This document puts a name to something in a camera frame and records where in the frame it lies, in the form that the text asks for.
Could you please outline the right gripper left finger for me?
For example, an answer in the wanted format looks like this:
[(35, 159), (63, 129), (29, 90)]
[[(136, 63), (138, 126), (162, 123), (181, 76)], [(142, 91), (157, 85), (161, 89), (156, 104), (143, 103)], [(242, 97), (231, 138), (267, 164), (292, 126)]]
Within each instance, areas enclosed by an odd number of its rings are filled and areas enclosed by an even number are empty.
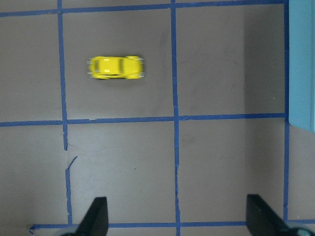
[(106, 236), (109, 229), (106, 197), (96, 197), (75, 231), (76, 236)]

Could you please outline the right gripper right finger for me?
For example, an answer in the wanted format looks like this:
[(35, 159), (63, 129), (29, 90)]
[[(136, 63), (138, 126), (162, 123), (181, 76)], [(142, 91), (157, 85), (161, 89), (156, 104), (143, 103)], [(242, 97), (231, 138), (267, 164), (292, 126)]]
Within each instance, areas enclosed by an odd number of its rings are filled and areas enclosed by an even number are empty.
[(252, 236), (294, 235), (294, 231), (258, 194), (247, 195), (246, 226)]

